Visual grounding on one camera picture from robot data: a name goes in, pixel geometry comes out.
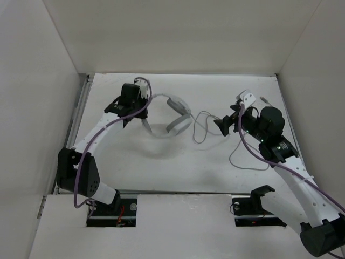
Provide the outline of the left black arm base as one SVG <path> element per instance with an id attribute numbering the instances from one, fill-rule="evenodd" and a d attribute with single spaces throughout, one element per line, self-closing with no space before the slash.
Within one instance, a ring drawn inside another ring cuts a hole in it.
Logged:
<path id="1" fill-rule="evenodd" d="M 89 204 L 86 227 L 91 228 L 134 228 L 136 227 L 137 198 L 134 193 L 120 195 L 120 203 L 116 210 L 109 205 L 95 201 L 95 207 Z"/>

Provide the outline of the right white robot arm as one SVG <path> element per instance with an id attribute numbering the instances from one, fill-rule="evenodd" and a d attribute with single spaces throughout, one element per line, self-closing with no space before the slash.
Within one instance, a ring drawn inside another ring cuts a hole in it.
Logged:
<path id="1" fill-rule="evenodd" d="M 303 166 L 298 151 L 283 136 L 285 120 L 279 109 L 264 107 L 253 116 L 253 107 L 232 105 L 234 113 L 214 120 L 222 135 L 231 126 L 241 141 L 244 133 L 259 141 L 258 160 L 270 165 L 285 181 L 301 208 L 285 202 L 277 191 L 264 185 L 251 191 L 250 207 L 257 213 L 270 212 L 277 216 L 300 237 L 305 249 L 314 257 L 344 249 L 344 207 L 314 182 Z"/>

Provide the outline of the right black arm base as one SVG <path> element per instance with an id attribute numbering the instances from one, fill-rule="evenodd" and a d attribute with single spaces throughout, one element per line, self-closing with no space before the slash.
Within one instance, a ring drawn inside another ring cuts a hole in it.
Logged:
<path id="1" fill-rule="evenodd" d="M 236 227 L 286 227 L 287 224 L 270 212 L 254 209 L 249 196 L 232 197 L 229 208 Z"/>

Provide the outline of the white grey headphones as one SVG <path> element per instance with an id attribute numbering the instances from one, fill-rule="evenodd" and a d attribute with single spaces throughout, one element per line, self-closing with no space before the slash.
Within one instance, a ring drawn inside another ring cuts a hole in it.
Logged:
<path id="1" fill-rule="evenodd" d="M 172 138 L 182 134 L 192 123 L 191 109 L 173 94 L 153 95 L 148 117 L 141 120 L 143 128 L 155 138 Z"/>

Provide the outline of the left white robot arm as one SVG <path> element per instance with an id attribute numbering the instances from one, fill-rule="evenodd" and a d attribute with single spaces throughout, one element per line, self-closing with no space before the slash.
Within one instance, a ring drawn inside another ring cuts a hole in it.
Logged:
<path id="1" fill-rule="evenodd" d="M 78 203 L 81 195 L 87 202 L 102 205 L 109 214 L 119 211 L 120 193 L 101 181 L 97 159 L 132 119 L 147 117 L 152 97 L 150 82 L 143 77 L 123 84 L 121 94 L 104 109 L 96 126 L 73 147 L 60 150 L 57 186 L 73 193 L 75 208 L 82 206 Z"/>

